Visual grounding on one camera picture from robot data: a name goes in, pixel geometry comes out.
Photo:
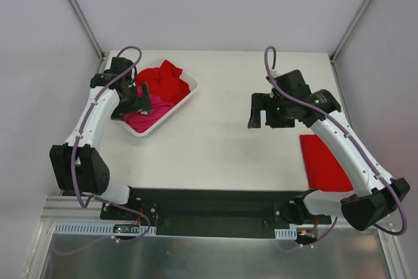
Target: gray floor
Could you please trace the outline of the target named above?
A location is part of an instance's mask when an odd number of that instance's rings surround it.
[[[54,237],[60,252],[97,238]],[[70,256],[49,253],[43,278],[390,278],[376,230],[336,229],[314,249],[291,253],[278,246],[295,244],[235,238],[146,237],[132,244],[104,240]]]

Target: white plastic tray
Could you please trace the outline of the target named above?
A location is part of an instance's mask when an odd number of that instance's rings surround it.
[[[140,72],[144,69],[160,67],[163,64],[164,60],[165,60],[164,58],[159,58],[159,59],[155,60],[154,62],[152,62],[151,64],[149,64],[148,66],[146,66],[143,69],[138,70],[138,71]],[[192,78],[191,76],[189,76],[184,69],[183,69],[182,75],[180,75],[180,79],[183,80],[184,82],[186,82],[187,84],[189,84],[190,93],[187,94],[186,97],[184,97],[176,106],[174,106],[170,111],[168,111],[164,116],[162,116],[161,119],[159,119],[157,122],[155,122],[145,132],[141,132],[141,133],[136,132],[132,127],[130,127],[124,121],[120,121],[120,120],[115,120],[115,121],[117,123],[119,123],[120,125],[122,125],[122,127],[124,127],[126,130],[131,132],[136,137],[145,137],[145,136],[149,135],[153,130],[157,129],[169,116],[174,114],[176,112],[176,110],[178,110],[180,107],[184,106],[185,103],[197,91],[198,84],[197,84],[196,80],[194,78]]]

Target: folded red cloth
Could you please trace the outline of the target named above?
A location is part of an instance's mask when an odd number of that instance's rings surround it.
[[[138,73],[137,86],[147,82],[150,94],[160,96],[162,101],[177,105],[190,93],[189,84],[180,80],[183,69],[164,60],[160,68],[149,68]]]
[[[300,145],[311,189],[327,192],[353,190],[343,168],[317,135],[301,135]]]

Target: black mounting plate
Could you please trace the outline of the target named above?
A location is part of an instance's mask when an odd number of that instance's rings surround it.
[[[131,188],[129,208],[142,210],[157,235],[186,237],[274,238],[275,229],[288,229],[280,211],[302,191],[221,191]],[[129,220],[135,214],[102,207],[102,220]],[[319,215],[319,224],[331,224]],[[315,223],[306,216],[303,223]]]

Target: white table surface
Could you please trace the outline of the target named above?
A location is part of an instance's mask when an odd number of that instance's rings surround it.
[[[135,60],[137,52],[123,56]],[[310,129],[247,129],[251,94],[271,89],[262,52],[144,51],[138,70],[161,57],[199,90],[146,138],[109,123],[100,154],[113,178],[135,188],[308,189],[299,135]],[[278,52],[276,68],[300,69],[312,91],[327,89],[340,101],[327,54]]]

